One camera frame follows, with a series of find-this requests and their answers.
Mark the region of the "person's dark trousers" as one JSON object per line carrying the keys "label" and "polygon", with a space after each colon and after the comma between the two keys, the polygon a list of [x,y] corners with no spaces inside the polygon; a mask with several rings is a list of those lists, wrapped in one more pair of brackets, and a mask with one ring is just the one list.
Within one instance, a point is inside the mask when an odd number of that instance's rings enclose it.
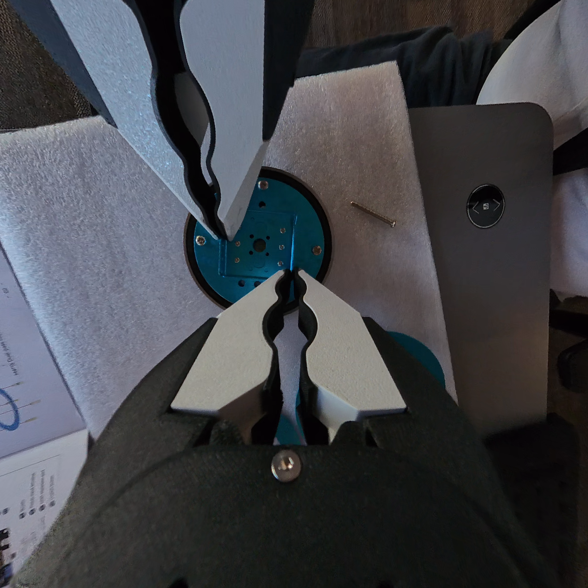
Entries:
{"label": "person's dark trousers", "polygon": [[396,62],[409,108],[473,105],[510,44],[511,40],[495,41],[491,31],[459,39],[449,26],[432,26],[305,49],[296,78]]}

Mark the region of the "person's white shirt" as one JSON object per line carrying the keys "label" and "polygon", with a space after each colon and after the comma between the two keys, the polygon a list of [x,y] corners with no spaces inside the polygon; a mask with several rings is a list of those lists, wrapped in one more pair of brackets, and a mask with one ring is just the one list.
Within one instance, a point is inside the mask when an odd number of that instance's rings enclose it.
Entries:
{"label": "person's white shirt", "polygon": [[[559,1],[526,27],[482,85],[478,105],[530,102],[559,148],[587,129],[587,1]],[[550,287],[587,296],[587,170],[553,180]]]}

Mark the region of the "instruction sheet with blue pictures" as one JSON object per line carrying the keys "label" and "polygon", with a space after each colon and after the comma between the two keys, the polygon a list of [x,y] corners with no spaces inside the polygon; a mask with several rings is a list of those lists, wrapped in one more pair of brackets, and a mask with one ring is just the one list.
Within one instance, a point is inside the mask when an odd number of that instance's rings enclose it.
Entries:
{"label": "instruction sheet with blue pictures", "polygon": [[1,458],[86,430],[1,253]]}

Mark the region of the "white foam sheet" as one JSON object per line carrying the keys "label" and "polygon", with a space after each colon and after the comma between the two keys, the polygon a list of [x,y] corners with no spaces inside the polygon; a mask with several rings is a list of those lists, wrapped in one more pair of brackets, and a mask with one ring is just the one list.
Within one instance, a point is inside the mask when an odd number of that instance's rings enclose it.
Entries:
{"label": "white foam sheet", "polygon": [[[265,164],[312,188],[327,214],[326,287],[424,343],[456,400],[396,64],[297,80]],[[95,439],[139,381],[220,312],[187,267],[186,221],[100,117],[1,136],[1,243]]]}

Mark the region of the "white printed paper sheet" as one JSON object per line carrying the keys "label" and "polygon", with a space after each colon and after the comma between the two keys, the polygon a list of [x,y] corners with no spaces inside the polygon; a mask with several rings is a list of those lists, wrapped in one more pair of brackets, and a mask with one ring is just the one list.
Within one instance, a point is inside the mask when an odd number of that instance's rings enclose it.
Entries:
{"label": "white printed paper sheet", "polygon": [[47,535],[68,500],[88,453],[79,430],[1,460],[1,587]]}

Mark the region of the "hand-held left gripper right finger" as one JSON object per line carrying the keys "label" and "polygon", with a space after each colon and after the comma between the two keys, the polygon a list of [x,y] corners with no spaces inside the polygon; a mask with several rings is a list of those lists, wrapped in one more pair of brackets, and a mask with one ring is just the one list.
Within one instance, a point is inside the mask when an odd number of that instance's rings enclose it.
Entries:
{"label": "hand-held left gripper right finger", "polygon": [[308,445],[328,445],[347,422],[404,413],[407,405],[359,312],[295,271],[300,356],[298,420]]}

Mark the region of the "round blue turntable base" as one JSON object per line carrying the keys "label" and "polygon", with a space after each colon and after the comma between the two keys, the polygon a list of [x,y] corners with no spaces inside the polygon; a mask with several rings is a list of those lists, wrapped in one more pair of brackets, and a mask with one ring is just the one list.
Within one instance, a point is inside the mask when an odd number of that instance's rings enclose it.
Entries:
{"label": "round blue turntable base", "polygon": [[195,283],[226,308],[278,270],[301,269],[322,283],[332,259],[332,232],[309,186],[264,166],[234,239],[215,239],[189,215],[184,246]]}

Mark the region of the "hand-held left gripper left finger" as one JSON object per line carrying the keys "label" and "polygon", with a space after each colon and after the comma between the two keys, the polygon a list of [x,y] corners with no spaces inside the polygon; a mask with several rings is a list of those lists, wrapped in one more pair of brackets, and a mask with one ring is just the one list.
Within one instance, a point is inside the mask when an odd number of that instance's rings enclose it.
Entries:
{"label": "hand-held left gripper left finger", "polygon": [[283,407],[276,336],[288,270],[278,270],[219,314],[171,403],[234,424],[246,444],[273,443]]}

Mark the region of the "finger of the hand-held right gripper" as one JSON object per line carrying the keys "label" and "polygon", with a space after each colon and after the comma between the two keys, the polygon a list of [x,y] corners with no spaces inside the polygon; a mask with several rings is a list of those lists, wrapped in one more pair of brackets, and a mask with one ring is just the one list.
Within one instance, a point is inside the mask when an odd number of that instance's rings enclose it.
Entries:
{"label": "finger of the hand-held right gripper", "polygon": [[173,4],[155,1],[10,1],[92,107],[213,236],[225,238],[201,148],[178,105],[185,73]]}
{"label": "finger of the hand-held right gripper", "polygon": [[205,165],[224,239],[239,231],[295,80],[314,1],[186,1],[179,31],[210,119]]}

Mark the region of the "round black desk control panel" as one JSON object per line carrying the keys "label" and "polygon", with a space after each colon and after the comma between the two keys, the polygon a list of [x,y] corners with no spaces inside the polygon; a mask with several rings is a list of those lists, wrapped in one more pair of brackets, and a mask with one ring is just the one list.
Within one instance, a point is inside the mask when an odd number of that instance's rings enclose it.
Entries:
{"label": "round black desk control panel", "polygon": [[496,225],[504,213],[504,195],[493,184],[476,187],[468,197],[466,213],[469,221],[479,229]]}

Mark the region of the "long metal screw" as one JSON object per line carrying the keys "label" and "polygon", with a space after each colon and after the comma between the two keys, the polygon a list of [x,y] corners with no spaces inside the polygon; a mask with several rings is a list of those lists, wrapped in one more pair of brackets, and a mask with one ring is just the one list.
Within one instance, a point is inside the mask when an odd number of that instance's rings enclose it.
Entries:
{"label": "long metal screw", "polygon": [[396,220],[391,219],[385,215],[382,215],[381,213],[378,213],[377,211],[375,211],[374,209],[363,205],[359,202],[356,201],[350,201],[350,205],[358,210],[360,210],[361,212],[370,215],[371,217],[376,218],[377,220],[379,220],[380,222],[383,222],[384,224],[390,226],[391,228],[394,228],[396,226]]}

